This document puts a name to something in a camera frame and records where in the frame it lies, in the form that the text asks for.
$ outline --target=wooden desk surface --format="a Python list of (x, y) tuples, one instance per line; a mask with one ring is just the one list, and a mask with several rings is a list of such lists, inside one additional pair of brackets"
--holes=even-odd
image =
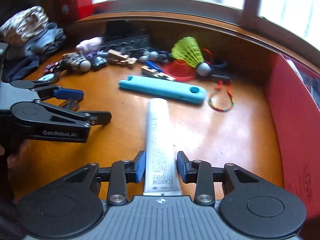
[[(27, 79), (37, 80), (47, 64), (59, 61), (63, 53), (71, 51), (64, 50), (47, 59)], [(31, 141), (21, 164), (10, 172), (18, 199), (89, 162), (111, 166), (121, 159), (133, 159), (139, 150), (145, 149), (147, 105), (154, 96), (119, 90), (118, 81), (127, 75), (140, 75), (140, 66), (130, 70), (109, 65), (97, 72), (61, 75), (58, 85), (84, 91), (82, 110), (110, 111), (112, 121), (105, 127), (92, 127), (86, 144)], [(208, 93), (216, 85), (198, 80), (190, 83), (204, 87)], [(262, 88), (236, 80), (232, 90), (236, 103), (226, 113), (211, 109), (207, 100), (202, 106), (193, 106), (168, 99), (175, 150), (183, 150), (190, 160), (201, 159), (216, 167), (232, 162), (283, 186), (277, 136)], [(216, 99), (220, 106), (227, 106), (226, 93), (220, 93)], [(48, 102), (58, 105), (62, 101)], [(107, 189), (108, 184), (103, 183), (101, 198), (106, 198)], [(182, 184), (182, 189), (193, 197), (195, 184)], [(215, 189), (216, 198), (222, 198), (219, 183)], [(142, 192), (142, 184), (128, 184), (129, 196)]]

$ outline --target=white tube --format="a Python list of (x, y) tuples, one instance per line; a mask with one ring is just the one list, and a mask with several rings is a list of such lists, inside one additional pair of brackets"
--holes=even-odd
[(146, 136), (146, 175), (144, 195), (182, 195), (176, 158), (171, 141), (171, 123), (167, 101), (153, 98), (149, 103)]

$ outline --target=metal screw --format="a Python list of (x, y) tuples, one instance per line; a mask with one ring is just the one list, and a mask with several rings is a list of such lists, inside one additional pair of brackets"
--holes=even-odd
[(212, 197), (207, 194), (201, 194), (197, 197), (197, 200), (202, 203), (209, 203), (212, 201)]
[(110, 197), (110, 201), (114, 203), (121, 203), (124, 200), (125, 200), (125, 197), (119, 194), (115, 194)]

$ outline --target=yellow shuttlecock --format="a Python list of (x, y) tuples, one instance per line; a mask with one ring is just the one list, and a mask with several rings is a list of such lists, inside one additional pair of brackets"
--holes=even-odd
[(204, 62), (195, 38), (186, 37), (179, 40), (173, 46), (171, 55), (176, 59), (183, 59), (189, 66), (195, 68), (201, 76), (207, 76), (211, 71), (210, 66)]

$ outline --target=light blue case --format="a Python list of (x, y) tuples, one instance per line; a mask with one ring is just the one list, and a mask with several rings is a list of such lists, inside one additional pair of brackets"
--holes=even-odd
[(142, 76), (127, 76), (127, 78), (119, 81), (119, 87), (195, 104), (202, 104), (206, 96), (204, 88), (185, 83)]

